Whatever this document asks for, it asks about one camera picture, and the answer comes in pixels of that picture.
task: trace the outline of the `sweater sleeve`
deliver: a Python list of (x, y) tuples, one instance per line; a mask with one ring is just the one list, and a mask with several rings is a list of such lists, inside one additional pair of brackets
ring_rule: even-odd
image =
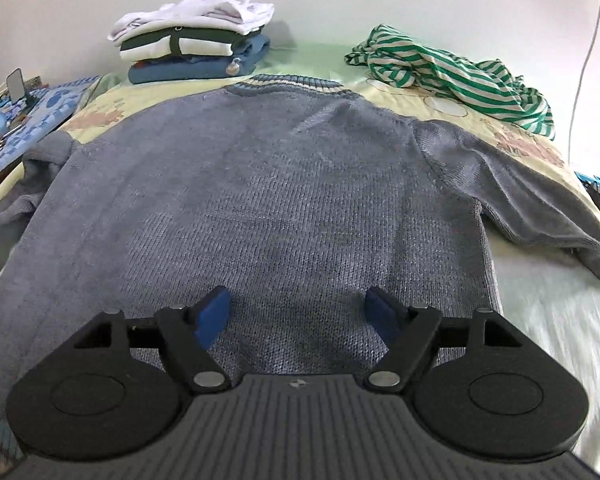
[(600, 222), (561, 184), (446, 121), (414, 124), (434, 172), (482, 211), (512, 242), (572, 249), (600, 279)]
[(80, 143), (51, 132), (22, 155), (24, 176), (0, 200), (0, 270), (58, 172)]

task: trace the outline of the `cartoon print on bedspread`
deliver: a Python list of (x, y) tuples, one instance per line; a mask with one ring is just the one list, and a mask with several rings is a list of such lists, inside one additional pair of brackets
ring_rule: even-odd
[(498, 124), (495, 126), (488, 119), (478, 119), (488, 127), (496, 139), (496, 147), (511, 156), (522, 158), (523, 156), (534, 156), (548, 162), (552, 166), (564, 168), (564, 161), (557, 152), (548, 146), (540, 144), (536, 136), (522, 133), (522, 129), (515, 125)]
[(83, 113), (79, 113), (67, 121), (64, 127), (67, 130), (83, 130), (117, 123), (125, 116), (125, 113), (121, 110), (124, 100), (116, 99), (113, 104), (114, 108), (112, 110), (107, 110), (110, 106), (108, 103), (95, 108), (85, 108)]

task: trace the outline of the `blue patterned fabric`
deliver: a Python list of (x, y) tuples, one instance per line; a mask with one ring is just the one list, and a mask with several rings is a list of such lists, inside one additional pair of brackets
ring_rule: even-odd
[[(29, 112), (29, 119), (23, 129), (9, 137), (0, 150), (0, 171), (71, 117), (82, 93), (98, 78), (99, 76), (85, 77), (71, 83), (34, 90), (31, 94), (40, 101)], [(24, 100), (15, 105), (8, 102), (0, 107), (0, 111), (7, 115), (8, 120), (12, 120), (24, 107)]]

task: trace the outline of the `gray ribbed plate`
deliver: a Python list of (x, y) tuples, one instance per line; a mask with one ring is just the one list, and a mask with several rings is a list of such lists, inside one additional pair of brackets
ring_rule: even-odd
[(573, 455), (482, 462), (444, 447), (402, 400), (351, 376), (247, 375), (198, 397), (180, 424), (140, 452), (100, 463), (29, 457), (8, 480), (594, 480)]

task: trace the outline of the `metal screw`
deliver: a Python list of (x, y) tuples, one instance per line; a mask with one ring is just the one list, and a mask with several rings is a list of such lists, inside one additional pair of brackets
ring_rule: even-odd
[(224, 383), (224, 375), (220, 372), (199, 372), (193, 377), (193, 382), (203, 388), (217, 388)]
[(304, 379), (292, 379), (289, 383), (289, 386), (295, 388), (296, 390), (307, 385), (307, 382)]
[(391, 388), (400, 383), (400, 375), (394, 372), (373, 372), (369, 375), (369, 383), (378, 388)]

